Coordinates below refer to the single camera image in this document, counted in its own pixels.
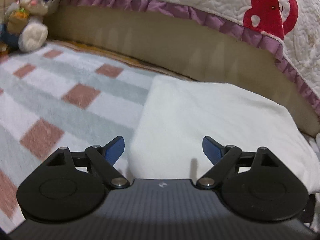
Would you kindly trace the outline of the quilted strawberry bedspread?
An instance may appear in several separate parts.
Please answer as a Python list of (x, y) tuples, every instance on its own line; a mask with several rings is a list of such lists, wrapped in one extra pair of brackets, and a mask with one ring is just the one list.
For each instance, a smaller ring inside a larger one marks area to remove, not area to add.
[(194, 20), (273, 54), (276, 66), (319, 111), (319, 0), (62, 0), (154, 11)]

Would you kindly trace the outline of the white fleece hooded jacket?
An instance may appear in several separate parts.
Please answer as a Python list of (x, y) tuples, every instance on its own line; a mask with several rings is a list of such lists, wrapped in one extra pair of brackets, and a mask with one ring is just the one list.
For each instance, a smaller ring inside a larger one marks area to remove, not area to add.
[(209, 136), (254, 152), (269, 148), (306, 186), (319, 192), (319, 159), (289, 111), (227, 83), (154, 78), (129, 150), (135, 178), (196, 180), (212, 163), (202, 150)]

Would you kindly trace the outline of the checkered pink grey rug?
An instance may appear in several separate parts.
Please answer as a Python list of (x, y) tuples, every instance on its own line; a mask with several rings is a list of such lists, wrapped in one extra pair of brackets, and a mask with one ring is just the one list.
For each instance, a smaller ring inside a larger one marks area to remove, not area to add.
[(120, 135), (115, 167), (135, 179), (130, 145), (157, 76), (166, 75), (56, 44), (1, 58), (1, 228), (23, 222), (17, 188), (61, 146), (83, 151)]

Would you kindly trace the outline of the grey plush bunny toy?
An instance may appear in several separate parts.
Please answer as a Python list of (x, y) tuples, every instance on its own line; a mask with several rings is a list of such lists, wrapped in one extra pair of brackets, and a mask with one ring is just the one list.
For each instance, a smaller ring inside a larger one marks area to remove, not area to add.
[(47, 40), (46, 15), (56, 12), (61, 0), (17, 0), (1, 22), (1, 49), (18, 49), (29, 53), (41, 48)]

